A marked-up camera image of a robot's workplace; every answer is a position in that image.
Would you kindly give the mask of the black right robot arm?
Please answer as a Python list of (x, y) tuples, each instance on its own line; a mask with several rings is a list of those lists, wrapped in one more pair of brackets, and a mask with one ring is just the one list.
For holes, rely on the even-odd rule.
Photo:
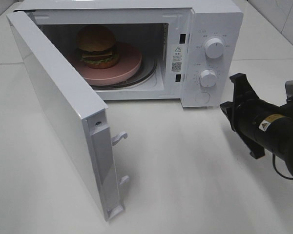
[(286, 104), (270, 104), (256, 94), (245, 74), (230, 77), (233, 100), (220, 105), (222, 112), (250, 150), (259, 159), (268, 150), (282, 159), (293, 180), (293, 80), (285, 83)]

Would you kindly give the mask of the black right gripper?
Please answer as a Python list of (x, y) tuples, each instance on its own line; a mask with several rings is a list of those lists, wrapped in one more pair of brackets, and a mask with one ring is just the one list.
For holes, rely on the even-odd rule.
[(265, 151), (282, 159), (293, 178), (293, 119), (281, 108), (260, 100), (246, 74), (230, 76), (234, 85), (233, 102), (220, 104), (221, 111), (250, 150), (259, 159)]

